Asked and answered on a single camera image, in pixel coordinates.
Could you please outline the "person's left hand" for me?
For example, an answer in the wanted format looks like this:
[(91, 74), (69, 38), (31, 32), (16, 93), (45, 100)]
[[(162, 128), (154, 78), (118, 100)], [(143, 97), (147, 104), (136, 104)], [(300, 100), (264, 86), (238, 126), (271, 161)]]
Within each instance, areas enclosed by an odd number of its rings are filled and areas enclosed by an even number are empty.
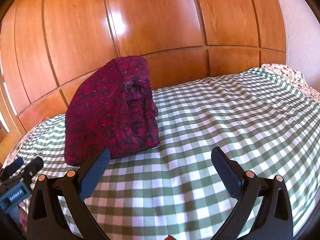
[(18, 205), (18, 210), (19, 210), (19, 217), (18, 217), (19, 224), (18, 224), (18, 226), (20, 227), (20, 230), (21, 230), (23, 236), (26, 236), (27, 235), (27, 225), (28, 225), (28, 214), (25, 212), (23, 207), (24, 207), (24, 202), (21, 202)]

